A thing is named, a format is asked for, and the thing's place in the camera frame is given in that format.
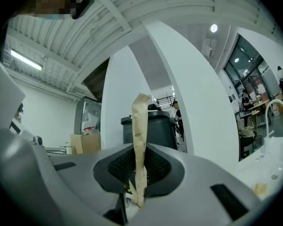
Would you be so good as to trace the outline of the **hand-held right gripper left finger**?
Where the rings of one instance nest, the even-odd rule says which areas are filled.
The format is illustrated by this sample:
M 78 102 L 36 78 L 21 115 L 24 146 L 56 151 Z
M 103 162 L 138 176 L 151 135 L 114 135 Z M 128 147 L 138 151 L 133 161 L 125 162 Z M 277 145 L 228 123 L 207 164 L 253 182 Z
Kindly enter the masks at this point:
M 62 226 L 137 226 L 137 206 L 125 202 L 134 164 L 130 144 L 80 155 L 47 154 L 47 185 Z

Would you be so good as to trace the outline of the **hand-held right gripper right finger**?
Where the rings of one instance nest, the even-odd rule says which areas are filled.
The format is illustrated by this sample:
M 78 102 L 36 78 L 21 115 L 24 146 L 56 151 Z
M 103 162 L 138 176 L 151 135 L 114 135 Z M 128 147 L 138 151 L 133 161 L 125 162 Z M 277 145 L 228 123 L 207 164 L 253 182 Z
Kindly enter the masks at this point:
M 145 190 L 136 226 L 225 226 L 260 204 L 260 199 L 217 164 L 171 148 L 148 145 L 167 171 Z

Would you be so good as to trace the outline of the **brown paper strip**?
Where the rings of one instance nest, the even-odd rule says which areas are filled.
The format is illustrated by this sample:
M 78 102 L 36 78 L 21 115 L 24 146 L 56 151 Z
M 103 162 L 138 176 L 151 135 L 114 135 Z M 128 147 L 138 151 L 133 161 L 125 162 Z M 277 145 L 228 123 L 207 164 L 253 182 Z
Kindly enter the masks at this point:
M 147 170 L 144 165 L 148 130 L 148 105 L 150 97 L 140 93 L 132 104 L 133 148 L 135 153 L 135 184 L 129 183 L 133 201 L 139 208 L 144 205 L 147 187 Z

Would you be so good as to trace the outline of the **large cardboard box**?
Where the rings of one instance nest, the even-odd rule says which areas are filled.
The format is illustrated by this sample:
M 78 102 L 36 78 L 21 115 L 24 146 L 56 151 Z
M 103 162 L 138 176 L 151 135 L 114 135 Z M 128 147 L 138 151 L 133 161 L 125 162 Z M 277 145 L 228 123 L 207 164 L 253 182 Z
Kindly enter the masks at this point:
M 70 145 L 74 154 L 93 153 L 101 150 L 100 133 L 88 135 L 70 135 Z

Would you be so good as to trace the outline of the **gray appliance panel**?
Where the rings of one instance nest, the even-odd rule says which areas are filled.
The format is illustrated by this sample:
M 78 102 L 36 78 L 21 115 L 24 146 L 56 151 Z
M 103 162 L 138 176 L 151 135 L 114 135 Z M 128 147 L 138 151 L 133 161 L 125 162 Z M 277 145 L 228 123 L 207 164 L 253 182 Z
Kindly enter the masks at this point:
M 74 134 L 83 134 L 91 128 L 100 132 L 101 103 L 89 97 L 81 98 L 76 104 Z

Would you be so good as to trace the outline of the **white sink counter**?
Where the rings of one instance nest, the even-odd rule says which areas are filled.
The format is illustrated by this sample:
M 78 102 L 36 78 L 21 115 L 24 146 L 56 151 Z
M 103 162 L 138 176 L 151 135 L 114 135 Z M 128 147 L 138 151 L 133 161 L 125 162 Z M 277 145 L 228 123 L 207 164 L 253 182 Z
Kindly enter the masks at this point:
M 234 176 L 260 200 L 277 194 L 283 187 L 283 137 L 264 138 L 264 144 L 241 160 Z

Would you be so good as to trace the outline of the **black mesh bin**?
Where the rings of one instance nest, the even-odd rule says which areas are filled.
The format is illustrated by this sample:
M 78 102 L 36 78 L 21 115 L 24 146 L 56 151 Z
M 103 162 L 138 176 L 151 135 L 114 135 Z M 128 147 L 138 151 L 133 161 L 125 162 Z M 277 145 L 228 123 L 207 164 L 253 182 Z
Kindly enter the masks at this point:
M 263 138 L 262 135 L 257 135 L 252 143 L 252 150 L 256 151 L 260 149 L 263 145 Z

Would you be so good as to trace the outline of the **dark grey waste bin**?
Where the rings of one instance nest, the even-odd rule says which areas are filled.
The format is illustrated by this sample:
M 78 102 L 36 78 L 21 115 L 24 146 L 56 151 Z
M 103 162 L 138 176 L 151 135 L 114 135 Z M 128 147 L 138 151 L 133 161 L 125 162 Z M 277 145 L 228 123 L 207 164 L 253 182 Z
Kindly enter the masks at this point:
M 124 144 L 133 143 L 132 118 L 121 118 Z M 175 120 L 165 111 L 148 111 L 147 143 L 177 150 Z

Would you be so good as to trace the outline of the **black metal railing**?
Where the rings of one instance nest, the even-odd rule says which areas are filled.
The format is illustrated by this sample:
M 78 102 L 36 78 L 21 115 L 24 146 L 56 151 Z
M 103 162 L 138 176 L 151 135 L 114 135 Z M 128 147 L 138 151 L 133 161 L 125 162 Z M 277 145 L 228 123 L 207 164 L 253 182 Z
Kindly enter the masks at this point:
M 175 96 L 167 96 L 156 100 L 160 107 L 172 107 L 174 101 L 176 101 Z

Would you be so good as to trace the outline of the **wooden table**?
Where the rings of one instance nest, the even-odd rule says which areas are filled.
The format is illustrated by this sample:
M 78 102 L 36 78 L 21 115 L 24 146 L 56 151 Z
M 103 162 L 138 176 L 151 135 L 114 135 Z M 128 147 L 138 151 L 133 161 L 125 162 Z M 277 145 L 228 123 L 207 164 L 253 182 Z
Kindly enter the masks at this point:
M 268 122 L 268 124 L 271 124 L 271 117 L 269 116 L 269 114 L 267 114 L 267 119 L 265 118 L 264 114 L 267 110 L 267 104 L 270 102 L 271 100 L 268 99 L 266 101 L 263 102 L 259 102 L 257 104 L 254 104 L 254 106 L 250 109 L 247 110 L 247 112 L 240 116 L 241 119 L 244 118 L 248 118 L 250 116 L 254 116 L 256 121 L 256 127 L 263 127 L 266 125 L 266 123 Z

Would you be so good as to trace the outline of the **long ceiling lamp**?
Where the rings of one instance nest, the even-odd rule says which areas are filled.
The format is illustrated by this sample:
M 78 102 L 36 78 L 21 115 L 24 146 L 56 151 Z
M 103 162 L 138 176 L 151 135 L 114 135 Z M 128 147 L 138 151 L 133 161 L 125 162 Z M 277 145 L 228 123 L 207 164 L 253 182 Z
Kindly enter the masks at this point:
M 18 59 L 19 61 L 27 64 L 28 66 L 38 70 L 42 71 L 42 66 L 38 63 L 35 63 L 34 61 L 31 61 L 30 59 L 26 58 L 25 56 L 21 55 L 20 53 L 14 51 L 13 49 L 10 50 L 10 54 L 12 57 Z

